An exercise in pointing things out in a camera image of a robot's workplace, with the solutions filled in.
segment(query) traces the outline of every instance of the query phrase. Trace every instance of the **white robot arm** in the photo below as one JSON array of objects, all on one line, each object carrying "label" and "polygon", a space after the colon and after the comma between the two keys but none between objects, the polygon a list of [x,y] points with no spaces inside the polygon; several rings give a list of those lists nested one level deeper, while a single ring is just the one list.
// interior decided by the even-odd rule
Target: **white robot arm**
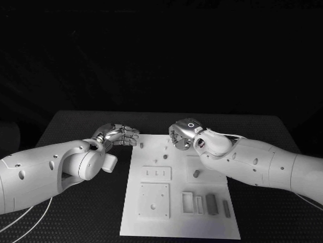
[{"label": "white robot arm", "polygon": [[286,189],[323,205],[323,158],[205,129],[192,118],[169,128],[175,147],[194,145],[205,167],[253,186]]},{"label": "white robot arm", "polygon": [[113,172],[113,145],[136,146],[139,130],[107,124],[93,139],[21,151],[0,160],[0,214],[35,206],[73,185],[91,180],[100,169]]}]

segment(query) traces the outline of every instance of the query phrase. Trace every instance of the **table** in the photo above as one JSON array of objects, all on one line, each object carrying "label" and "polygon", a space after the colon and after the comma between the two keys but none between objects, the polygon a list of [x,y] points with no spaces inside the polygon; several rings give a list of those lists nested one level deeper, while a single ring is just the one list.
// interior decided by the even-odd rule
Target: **table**
[{"label": "table", "polygon": [[[168,134],[169,126],[194,117],[214,131],[238,134],[300,152],[282,120],[266,115],[60,111],[38,146],[90,138],[106,123],[126,124],[145,134]],[[132,147],[116,146],[114,172],[100,172],[94,180],[54,197],[39,225],[19,242],[204,242],[204,239],[119,236]],[[323,212],[293,193],[248,186],[228,178],[241,242],[323,242]],[[41,218],[48,201],[0,233],[0,242],[13,242]],[[0,229],[24,211],[0,215]],[[207,240],[207,242],[231,242]]]}]

